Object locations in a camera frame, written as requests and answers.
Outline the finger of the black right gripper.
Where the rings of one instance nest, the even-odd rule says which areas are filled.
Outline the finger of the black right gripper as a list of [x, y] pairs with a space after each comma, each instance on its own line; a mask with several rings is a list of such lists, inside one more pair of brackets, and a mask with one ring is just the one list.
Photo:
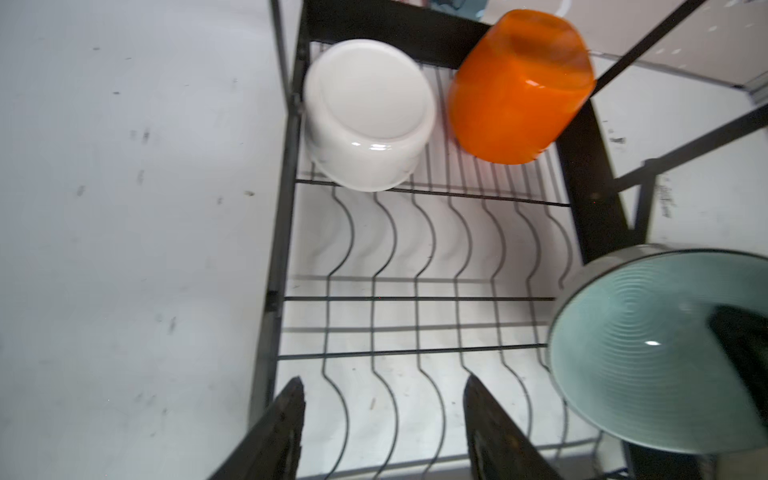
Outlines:
[[746, 386], [761, 420], [767, 419], [767, 317], [719, 305], [708, 320], [729, 361]]

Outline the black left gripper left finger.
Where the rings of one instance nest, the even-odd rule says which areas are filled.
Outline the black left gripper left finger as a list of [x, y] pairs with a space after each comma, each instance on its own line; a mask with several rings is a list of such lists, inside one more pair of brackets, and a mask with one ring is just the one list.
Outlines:
[[292, 378], [210, 479], [296, 479], [305, 419], [301, 378]]

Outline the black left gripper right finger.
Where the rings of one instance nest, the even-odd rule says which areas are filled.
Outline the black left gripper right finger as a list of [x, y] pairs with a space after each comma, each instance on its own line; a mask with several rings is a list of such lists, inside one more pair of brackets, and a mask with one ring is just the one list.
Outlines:
[[473, 479], [561, 479], [474, 374], [463, 410]]

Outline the white ceramic bowl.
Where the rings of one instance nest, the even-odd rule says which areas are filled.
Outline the white ceramic bowl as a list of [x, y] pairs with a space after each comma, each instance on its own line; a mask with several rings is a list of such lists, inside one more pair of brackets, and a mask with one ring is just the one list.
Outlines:
[[335, 183], [368, 193], [410, 177], [437, 115], [419, 65], [403, 51], [368, 39], [342, 41], [311, 63], [303, 106], [309, 159]]

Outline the orange glass bowl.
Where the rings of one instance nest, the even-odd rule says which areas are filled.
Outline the orange glass bowl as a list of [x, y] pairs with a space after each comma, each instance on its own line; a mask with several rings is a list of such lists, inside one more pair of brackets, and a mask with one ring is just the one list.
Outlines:
[[559, 137], [595, 86], [587, 46], [571, 23], [536, 10], [511, 10], [456, 71], [448, 119], [468, 154], [525, 164]]

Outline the light green glazed bowl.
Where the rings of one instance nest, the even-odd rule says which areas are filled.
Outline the light green glazed bowl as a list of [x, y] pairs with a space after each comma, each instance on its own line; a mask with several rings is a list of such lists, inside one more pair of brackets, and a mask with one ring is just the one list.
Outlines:
[[589, 262], [554, 305], [547, 360], [558, 393], [596, 428], [637, 445], [765, 447], [767, 419], [708, 326], [719, 305], [767, 317], [765, 256], [641, 244]]

